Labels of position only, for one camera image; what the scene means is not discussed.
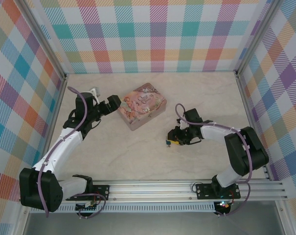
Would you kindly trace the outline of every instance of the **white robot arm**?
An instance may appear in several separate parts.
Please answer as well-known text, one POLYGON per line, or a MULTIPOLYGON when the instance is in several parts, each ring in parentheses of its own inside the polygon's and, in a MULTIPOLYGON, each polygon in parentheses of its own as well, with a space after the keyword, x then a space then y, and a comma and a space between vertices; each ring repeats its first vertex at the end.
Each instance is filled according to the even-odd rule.
POLYGON ((225 144, 227 147, 230 165, 222 173, 212 178, 211 186, 208 189, 214 192, 215 198, 221 198, 225 192, 229 194, 229 189, 236 187, 235 183, 250 171, 247 151, 235 131, 239 132, 247 143, 252 161, 252 170, 259 169, 269 162, 269 157, 253 128, 231 128, 228 130, 219 125, 215 126, 215 124, 211 123, 213 122, 211 120, 203 121, 196 109, 184 112, 184 118, 189 123, 199 124, 191 125, 178 119, 179 126, 176 126, 175 129, 168 133, 167 144, 190 145, 207 139, 225 144))
POLYGON ((46 203, 47 210, 54 212, 62 200, 81 193, 93 192, 92 178, 83 175, 73 175, 72 178, 58 182, 59 174, 73 150, 84 140, 87 133, 93 129, 94 122, 100 122, 103 115, 108 115, 121 104, 118 96, 108 97, 109 103, 99 102, 97 88, 81 93, 76 98, 76 108, 71 111, 63 130, 50 150, 36 163, 32 169, 24 168, 20 173, 21 204, 28 207, 44 209, 40 192, 46 203))

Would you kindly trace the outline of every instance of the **plaid wall panel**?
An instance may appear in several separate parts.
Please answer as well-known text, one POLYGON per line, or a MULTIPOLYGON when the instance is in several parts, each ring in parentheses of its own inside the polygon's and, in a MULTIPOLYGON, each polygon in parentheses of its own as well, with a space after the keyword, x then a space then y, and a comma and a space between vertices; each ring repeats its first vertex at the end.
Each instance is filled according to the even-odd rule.
POLYGON ((74 73, 232 71, 266 2, 40 0, 40 11, 27 1, 74 73))
POLYGON ((296 0, 285 0, 242 82, 274 178, 285 182, 296 226, 296 0))
POLYGON ((14 228, 19 172, 41 155, 60 84, 13 0, 0 0, 0 235, 14 228))
POLYGON ((259 27, 261 26, 261 22, 264 19, 264 17, 266 16, 266 13, 267 13, 272 1, 273 0, 267 0, 266 1, 266 4, 264 5, 264 7, 262 9, 261 14, 260 14, 259 18, 257 19, 256 24, 254 25, 253 30, 251 31, 251 34, 249 35, 249 38, 248 38, 248 40, 247 40, 247 42, 245 44, 245 47, 244 47, 244 49, 242 50, 242 52, 240 54, 239 60, 237 61, 237 64, 235 66, 236 70, 239 68, 239 66, 240 66, 240 64, 242 62, 242 59, 244 58, 248 48, 250 47, 252 41, 254 40, 254 37, 255 37, 259 27))
POLYGON ((60 64, 61 64, 61 66, 62 66, 62 69, 63 69, 64 71, 67 71, 67 68, 66 68, 66 66, 65 66, 65 64, 64 64, 64 61, 63 61, 63 59, 62 59, 62 57, 61 57, 61 55, 60 55, 60 52, 59 52, 59 50, 57 49, 57 46, 54 44, 54 42, 53 42, 53 40, 52 40, 52 38, 51 38, 51 35, 49 34, 48 30, 46 29, 46 26, 45 26, 43 20, 40 18, 39 13, 38 13, 37 9, 35 8, 35 6, 34 6, 32 0, 25 0, 25 1, 26 1, 26 3, 28 4, 29 8, 31 9, 32 14, 33 14, 33 16, 35 17, 36 21, 37 21, 38 24, 40 25, 40 27, 41 27, 41 29, 42 29, 42 31, 43 31, 43 33, 44 33, 44 35, 45 35, 47 41, 49 42, 49 44, 50 44, 52 50, 54 51, 56 57, 58 58, 58 60, 59 60, 59 62, 60 62, 60 64))

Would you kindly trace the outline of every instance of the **beige marble floor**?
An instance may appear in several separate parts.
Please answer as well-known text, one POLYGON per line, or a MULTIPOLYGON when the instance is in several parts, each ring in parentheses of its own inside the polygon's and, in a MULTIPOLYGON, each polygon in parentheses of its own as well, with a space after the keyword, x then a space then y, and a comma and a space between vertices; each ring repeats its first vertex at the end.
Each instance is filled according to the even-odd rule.
MULTIPOLYGON (((94 180, 210 179, 228 164, 226 147, 204 140, 191 146, 166 147, 165 137, 176 125, 174 107, 197 108, 204 119, 238 128, 248 125, 246 113, 232 72, 200 73, 114 73, 73 74, 68 86, 83 92, 100 88, 100 100, 120 97, 150 82, 167 99, 166 111, 135 131, 117 112, 102 118, 70 156, 60 179, 73 174, 94 180)), ((66 90, 52 141, 75 108, 75 95, 66 90)), ((253 178, 264 178, 263 170, 253 178)))

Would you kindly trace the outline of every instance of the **floral tin box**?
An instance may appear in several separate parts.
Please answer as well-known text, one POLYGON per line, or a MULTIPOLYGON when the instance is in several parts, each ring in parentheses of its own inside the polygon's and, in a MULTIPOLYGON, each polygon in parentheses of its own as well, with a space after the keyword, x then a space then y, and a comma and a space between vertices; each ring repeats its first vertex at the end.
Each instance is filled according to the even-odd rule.
POLYGON ((150 83, 128 93, 118 109, 129 128, 134 131, 149 120, 163 113, 166 99, 150 83))

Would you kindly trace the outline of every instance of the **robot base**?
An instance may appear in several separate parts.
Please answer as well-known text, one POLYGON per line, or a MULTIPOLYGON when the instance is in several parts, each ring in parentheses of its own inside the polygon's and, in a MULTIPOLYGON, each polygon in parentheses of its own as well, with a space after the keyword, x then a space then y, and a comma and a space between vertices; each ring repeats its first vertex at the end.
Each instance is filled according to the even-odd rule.
POLYGON ((228 186, 220 196, 216 196, 211 184, 196 184, 197 199, 239 199, 240 191, 237 184, 228 186))

